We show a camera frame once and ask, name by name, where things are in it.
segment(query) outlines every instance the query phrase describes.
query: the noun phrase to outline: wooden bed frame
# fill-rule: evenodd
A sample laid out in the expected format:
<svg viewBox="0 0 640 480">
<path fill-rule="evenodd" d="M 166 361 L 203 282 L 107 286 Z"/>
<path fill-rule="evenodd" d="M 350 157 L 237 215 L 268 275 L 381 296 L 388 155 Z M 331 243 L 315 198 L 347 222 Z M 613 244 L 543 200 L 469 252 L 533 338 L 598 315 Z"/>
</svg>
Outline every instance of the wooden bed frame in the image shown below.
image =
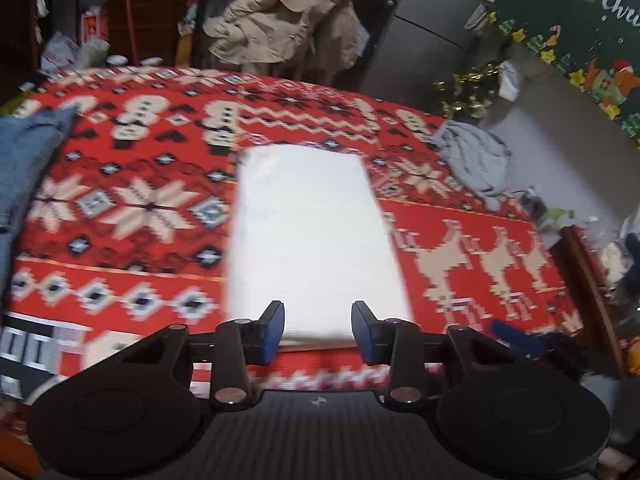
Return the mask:
<svg viewBox="0 0 640 480">
<path fill-rule="evenodd" d="M 606 284 L 602 272 L 576 227 L 562 228 L 560 236 L 550 252 L 582 318 L 583 329 L 578 338 L 612 358 L 626 374 L 625 360 L 609 314 L 609 302 L 604 297 Z"/>
</svg>

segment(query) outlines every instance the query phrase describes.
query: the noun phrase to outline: metal screw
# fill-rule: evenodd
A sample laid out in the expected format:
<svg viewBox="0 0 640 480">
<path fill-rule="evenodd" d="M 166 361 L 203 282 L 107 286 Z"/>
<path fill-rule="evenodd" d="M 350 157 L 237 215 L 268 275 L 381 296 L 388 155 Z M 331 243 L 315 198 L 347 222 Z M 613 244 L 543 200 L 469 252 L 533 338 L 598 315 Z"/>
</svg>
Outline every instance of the metal screw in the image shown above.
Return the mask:
<svg viewBox="0 0 640 480">
<path fill-rule="evenodd" d="M 391 390 L 391 398 L 397 402 L 404 402 L 409 404 L 411 402 L 418 402 L 422 394 L 417 388 L 412 386 L 400 386 Z"/>
<path fill-rule="evenodd" d="M 216 397 L 218 402 L 222 402 L 223 404 L 237 404 L 244 400 L 246 392 L 240 388 L 222 388 L 216 391 L 214 397 Z"/>
</svg>

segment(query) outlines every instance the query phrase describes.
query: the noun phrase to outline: red blanket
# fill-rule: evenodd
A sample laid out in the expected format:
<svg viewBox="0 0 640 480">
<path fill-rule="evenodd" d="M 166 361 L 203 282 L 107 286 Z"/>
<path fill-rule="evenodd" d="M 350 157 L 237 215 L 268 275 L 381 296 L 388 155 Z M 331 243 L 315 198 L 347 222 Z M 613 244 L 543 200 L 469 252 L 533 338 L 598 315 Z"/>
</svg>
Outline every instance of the red blanket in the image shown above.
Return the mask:
<svg viewBox="0 0 640 480">
<path fill-rule="evenodd" d="M 207 332 L 226 319 L 234 169 L 256 144 L 362 156 L 424 331 L 578 322 L 518 204 L 488 214 L 430 149 L 441 118 L 300 82 L 169 68 L 62 73 L 18 114 L 73 104 L 80 118 L 28 215 L 6 318 L 24 333 L 12 369 L 25 399 L 170 323 Z M 386 370 L 345 349 L 281 354 L 254 371 L 269 387 L 336 388 Z M 208 373 L 195 371 L 195 390 Z"/>
</svg>

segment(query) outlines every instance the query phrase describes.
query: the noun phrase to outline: white paper towel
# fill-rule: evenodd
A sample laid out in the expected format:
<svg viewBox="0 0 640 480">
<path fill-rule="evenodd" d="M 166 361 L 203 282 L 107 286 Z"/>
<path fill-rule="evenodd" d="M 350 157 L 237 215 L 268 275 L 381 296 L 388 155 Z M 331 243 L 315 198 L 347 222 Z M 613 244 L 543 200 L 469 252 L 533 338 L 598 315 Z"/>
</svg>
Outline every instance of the white paper towel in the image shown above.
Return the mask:
<svg viewBox="0 0 640 480">
<path fill-rule="evenodd" d="M 351 305 L 412 320 L 404 282 L 357 155 L 305 146 L 246 150 L 228 252 L 228 315 L 285 305 L 283 344 L 354 345 Z"/>
</svg>

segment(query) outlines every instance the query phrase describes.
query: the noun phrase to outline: gray cloth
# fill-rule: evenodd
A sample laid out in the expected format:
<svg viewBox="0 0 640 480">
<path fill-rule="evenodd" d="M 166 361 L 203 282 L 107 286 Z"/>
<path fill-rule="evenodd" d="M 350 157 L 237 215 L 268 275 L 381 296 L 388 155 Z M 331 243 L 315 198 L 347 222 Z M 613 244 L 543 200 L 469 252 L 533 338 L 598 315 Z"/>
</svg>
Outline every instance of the gray cloth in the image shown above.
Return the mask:
<svg viewBox="0 0 640 480">
<path fill-rule="evenodd" d="M 471 124 L 446 121 L 430 142 L 447 161 L 454 176 L 490 211 L 507 186 L 511 152 L 500 137 Z"/>
<path fill-rule="evenodd" d="M 11 271 L 12 246 L 34 188 L 75 116 L 75 108 L 66 108 L 25 119 L 0 118 L 0 291 Z"/>
</svg>

